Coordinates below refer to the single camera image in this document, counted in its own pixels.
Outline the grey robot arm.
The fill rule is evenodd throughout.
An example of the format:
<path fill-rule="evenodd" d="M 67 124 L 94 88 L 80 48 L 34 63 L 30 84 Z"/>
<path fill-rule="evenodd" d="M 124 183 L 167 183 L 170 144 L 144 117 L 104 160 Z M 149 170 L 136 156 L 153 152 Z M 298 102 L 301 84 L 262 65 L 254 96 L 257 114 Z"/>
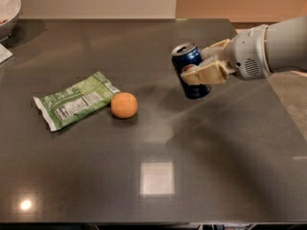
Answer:
<path fill-rule="evenodd" d="M 189 85 L 221 84 L 231 75 L 244 81 L 274 73 L 307 71 L 307 16 L 244 30 L 201 50 L 202 62 L 180 76 Z"/>

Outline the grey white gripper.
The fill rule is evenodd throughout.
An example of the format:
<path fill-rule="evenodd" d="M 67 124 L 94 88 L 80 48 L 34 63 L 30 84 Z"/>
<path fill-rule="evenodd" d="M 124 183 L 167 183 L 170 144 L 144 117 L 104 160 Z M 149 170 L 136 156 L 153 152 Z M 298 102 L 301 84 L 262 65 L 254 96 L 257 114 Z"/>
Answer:
<path fill-rule="evenodd" d="M 225 59 L 236 77 L 244 81 L 265 79 L 271 75 L 266 57 L 268 25 L 245 30 L 231 40 L 224 39 L 201 49 L 202 59 Z M 228 80 L 227 63 L 215 60 L 206 65 L 189 64 L 180 74 L 188 85 L 221 84 Z"/>

